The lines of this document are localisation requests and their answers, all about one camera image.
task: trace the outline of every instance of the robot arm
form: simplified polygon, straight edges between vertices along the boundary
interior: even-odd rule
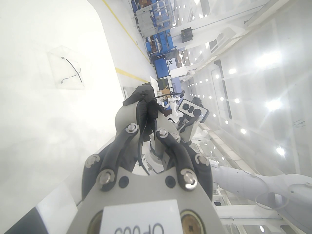
[[[218,166],[214,161],[211,166],[214,183],[221,188],[270,207],[305,233],[312,233],[312,178],[298,174],[262,176]]]

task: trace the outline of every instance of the ceiling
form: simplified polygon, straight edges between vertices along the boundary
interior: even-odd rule
[[[311,0],[298,0],[222,54],[222,71],[211,62],[183,83],[210,110],[206,124],[264,175],[312,176],[311,19]]]

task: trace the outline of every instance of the metal bolt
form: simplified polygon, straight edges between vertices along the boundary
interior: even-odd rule
[[[193,184],[194,183],[194,177],[191,173],[186,173],[184,176],[184,181],[187,183],[187,184]]]
[[[159,134],[161,136],[165,136],[167,134],[167,131],[164,128],[162,128],[162,129],[159,130]]]
[[[103,173],[98,181],[101,185],[107,184],[110,181],[110,174],[108,172]]]
[[[175,140],[179,140],[179,136],[177,134],[173,133],[172,136]]]
[[[199,159],[199,161],[200,161],[203,165],[205,165],[205,164],[206,164],[206,162],[207,162],[206,157],[205,157],[205,156],[203,156],[203,155],[200,155],[198,159]]]
[[[134,131],[135,129],[136,129],[136,125],[134,125],[134,124],[130,124],[129,126],[128,126],[128,129],[129,129],[129,131]]]

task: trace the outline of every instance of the recessed light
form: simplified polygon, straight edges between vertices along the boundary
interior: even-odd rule
[[[280,156],[285,156],[285,150],[284,150],[282,147],[276,148],[276,152],[277,152]]]
[[[230,74],[236,73],[236,69],[230,69],[230,70],[229,70],[229,73],[230,73]]]
[[[272,100],[270,102],[267,102],[265,105],[270,111],[274,111],[276,109],[281,108],[282,103],[280,100]]]

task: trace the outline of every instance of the machine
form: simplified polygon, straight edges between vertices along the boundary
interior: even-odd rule
[[[298,211],[299,200],[311,203],[312,189],[307,193],[310,196],[299,195],[285,202],[284,197],[287,199],[287,196],[269,188],[272,182],[263,176],[247,176],[236,173],[236,169],[233,169],[235,173],[230,173],[230,170],[218,167],[207,156],[191,149],[189,144],[199,121],[204,121],[209,114],[198,99],[183,100],[178,108],[183,116],[176,123],[169,121],[162,110],[151,86],[138,87],[124,101],[115,119],[115,140],[85,162],[83,202],[68,234],[225,233],[212,203],[213,174],[226,190],[237,189],[243,196],[256,196],[259,203],[270,206],[272,197],[263,198],[263,188],[247,188],[246,181],[253,178],[252,185],[265,183],[268,188],[265,194],[272,196],[274,192],[281,195],[275,196],[277,209],[291,205]],[[150,144],[148,158],[142,156],[144,142]],[[145,167],[146,161],[153,168],[161,165],[163,170],[150,174]],[[137,162],[150,176],[132,173]],[[229,180],[232,175],[236,176],[233,182]],[[307,178],[299,180],[292,177],[292,181],[300,182],[292,190],[300,194],[302,181],[310,188]],[[310,209],[308,206],[305,208],[306,217],[309,217],[311,206]],[[312,228],[306,217],[304,231],[309,231]]]

